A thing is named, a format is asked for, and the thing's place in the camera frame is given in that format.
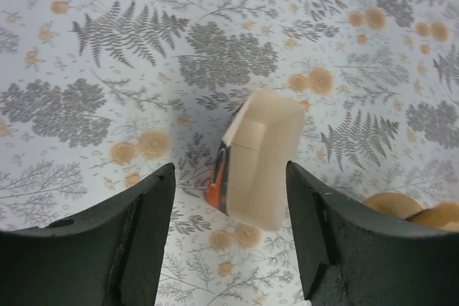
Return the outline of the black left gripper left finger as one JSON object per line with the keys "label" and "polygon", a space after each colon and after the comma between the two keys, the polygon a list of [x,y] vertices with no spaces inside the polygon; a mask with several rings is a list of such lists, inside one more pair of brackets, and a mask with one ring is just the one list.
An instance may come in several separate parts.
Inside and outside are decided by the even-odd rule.
{"label": "black left gripper left finger", "polygon": [[3,305],[153,305],[176,190],[168,163],[44,228],[1,233]]}

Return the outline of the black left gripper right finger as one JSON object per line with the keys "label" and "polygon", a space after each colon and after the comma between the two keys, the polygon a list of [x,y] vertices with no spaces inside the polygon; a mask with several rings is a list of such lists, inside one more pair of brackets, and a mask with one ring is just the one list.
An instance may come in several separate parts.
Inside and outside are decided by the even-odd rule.
{"label": "black left gripper right finger", "polygon": [[312,305],[456,305],[458,235],[381,214],[286,166],[303,295]]}

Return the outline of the orange coffee filter box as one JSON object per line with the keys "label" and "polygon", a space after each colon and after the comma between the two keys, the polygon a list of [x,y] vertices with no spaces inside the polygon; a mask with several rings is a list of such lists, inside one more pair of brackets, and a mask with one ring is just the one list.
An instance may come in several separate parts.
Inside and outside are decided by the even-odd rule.
{"label": "orange coffee filter box", "polygon": [[253,90],[222,136],[207,203],[242,224],[279,230],[287,206],[285,167],[298,155],[304,117],[298,101]]}

